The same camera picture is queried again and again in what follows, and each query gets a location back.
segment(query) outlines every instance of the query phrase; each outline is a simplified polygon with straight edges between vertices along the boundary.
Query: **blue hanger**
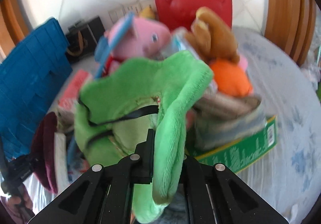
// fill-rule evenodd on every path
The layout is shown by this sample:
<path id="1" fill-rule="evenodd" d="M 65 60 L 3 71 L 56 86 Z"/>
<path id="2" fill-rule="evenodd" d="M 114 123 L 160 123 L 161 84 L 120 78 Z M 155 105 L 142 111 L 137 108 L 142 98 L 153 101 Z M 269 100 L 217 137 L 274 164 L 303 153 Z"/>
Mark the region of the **blue hanger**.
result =
<path id="1" fill-rule="evenodd" d="M 119 44 L 119 42 L 123 39 L 128 30 L 132 27 L 133 24 L 134 13 L 129 12 L 124 17 L 124 22 L 120 25 L 116 35 L 113 40 L 108 45 L 108 40 L 104 36 L 99 39 L 98 45 L 95 50 L 95 60 L 99 62 L 99 68 L 94 76 L 95 79 L 100 78 L 102 76 L 103 69 L 105 67 L 106 61 L 110 52 Z"/>

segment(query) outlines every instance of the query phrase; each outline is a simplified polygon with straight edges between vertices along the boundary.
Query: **brown plush toy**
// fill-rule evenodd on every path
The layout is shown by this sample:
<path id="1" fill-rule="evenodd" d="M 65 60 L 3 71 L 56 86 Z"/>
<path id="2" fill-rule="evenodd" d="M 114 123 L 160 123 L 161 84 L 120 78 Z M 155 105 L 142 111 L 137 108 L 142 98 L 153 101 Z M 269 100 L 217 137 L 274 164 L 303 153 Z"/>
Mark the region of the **brown plush toy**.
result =
<path id="1" fill-rule="evenodd" d="M 238 64 L 238 43 L 230 27 L 211 9 L 201 7 L 184 37 L 206 63 L 222 58 Z"/>

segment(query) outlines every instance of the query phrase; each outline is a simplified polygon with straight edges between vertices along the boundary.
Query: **stuffed toy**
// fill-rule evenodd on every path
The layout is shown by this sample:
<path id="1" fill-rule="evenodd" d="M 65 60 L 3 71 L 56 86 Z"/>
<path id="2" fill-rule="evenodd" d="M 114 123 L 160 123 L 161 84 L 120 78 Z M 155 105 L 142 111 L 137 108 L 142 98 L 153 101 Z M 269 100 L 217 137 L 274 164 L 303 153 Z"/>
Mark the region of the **stuffed toy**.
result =
<path id="1" fill-rule="evenodd" d="M 246 57 L 244 55 L 240 54 L 240 61 L 238 63 L 238 66 L 244 71 L 246 72 L 246 69 L 248 68 L 248 60 L 246 59 Z"/>
<path id="2" fill-rule="evenodd" d="M 134 186 L 133 212 L 140 223 L 156 220 L 177 190 L 184 158 L 185 115 L 212 77 L 203 61 L 180 51 L 164 61 L 131 58 L 110 76 L 89 82 L 80 91 L 75 138 L 90 165 L 118 163 L 146 140 L 148 129 L 156 131 L 153 182 Z M 147 106 L 156 106 L 153 113 L 158 114 L 107 122 Z M 104 137 L 95 139 L 102 133 Z"/>
<path id="3" fill-rule="evenodd" d="M 119 36 L 118 33 L 126 18 L 127 16 L 119 19 L 110 31 L 104 33 L 108 44 Z M 103 76 L 113 73 L 127 59 L 154 56 L 170 40 L 171 34 L 167 26 L 155 20 L 134 16 L 130 29 L 110 53 Z M 101 52 L 102 50 L 96 49 L 96 61 L 100 60 Z"/>
<path id="4" fill-rule="evenodd" d="M 148 18 L 151 20 L 156 20 L 156 15 L 151 6 L 145 7 L 141 12 L 138 14 L 139 17 Z"/>
<path id="5" fill-rule="evenodd" d="M 219 92 L 233 97 L 245 97 L 253 93 L 246 73 L 238 65 L 219 58 L 209 66 L 214 73 Z"/>
<path id="6" fill-rule="evenodd" d="M 223 58 L 239 63 L 238 42 L 230 27 L 214 11 L 207 7 L 199 8 L 191 30 L 185 34 L 185 39 L 203 61 L 208 63 L 215 58 Z"/>

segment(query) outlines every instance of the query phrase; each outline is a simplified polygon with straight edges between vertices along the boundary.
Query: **green cardboard box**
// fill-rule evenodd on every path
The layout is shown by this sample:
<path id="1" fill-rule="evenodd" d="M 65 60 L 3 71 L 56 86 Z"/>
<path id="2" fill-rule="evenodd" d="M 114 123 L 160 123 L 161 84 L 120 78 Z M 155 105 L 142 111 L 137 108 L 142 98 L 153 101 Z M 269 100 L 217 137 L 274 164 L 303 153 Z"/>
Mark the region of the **green cardboard box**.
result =
<path id="1" fill-rule="evenodd" d="M 199 151 L 191 143 L 186 143 L 186 153 L 196 158 L 200 163 L 214 165 L 223 163 L 237 173 L 270 151 L 277 142 L 277 118 L 267 119 L 264 129 L 256 134 L 245 137 L 210 151 Z"/>

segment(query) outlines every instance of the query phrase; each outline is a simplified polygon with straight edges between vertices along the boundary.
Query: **dark red fabric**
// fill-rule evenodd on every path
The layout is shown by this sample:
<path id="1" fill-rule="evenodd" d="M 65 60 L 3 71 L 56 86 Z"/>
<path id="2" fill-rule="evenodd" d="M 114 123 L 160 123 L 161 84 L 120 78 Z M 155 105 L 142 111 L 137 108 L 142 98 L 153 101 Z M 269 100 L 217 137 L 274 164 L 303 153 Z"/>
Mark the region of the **dark red fabric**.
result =
<path id="1" fill-rule="evenodd" d="M 50 112 L 38 126 L 31 144 L 31 153 L 39 157 L 39 164 L 34 173 L 40 183 L 52 193 L 58 192 L 55 176 L 56 131 L 57 116 L 54 112 Z"/>
<path id="2" fill-rule="evenodd" d="M 106 61 L 104 71 L 102 72 L 102 77 L 108 75 L 108 70 L 109 70 L 109 68 L 110 68 L 110 66 L 111 66 L 112 61 L 117 61 L 117 62 L 122 63 L 122 62 L 125 61 L 125 59 L 115 58 L 115 57 L 113 57 L 112 55 L 110 55 L 110 56 L 108 57 L 107 61 Z"/>

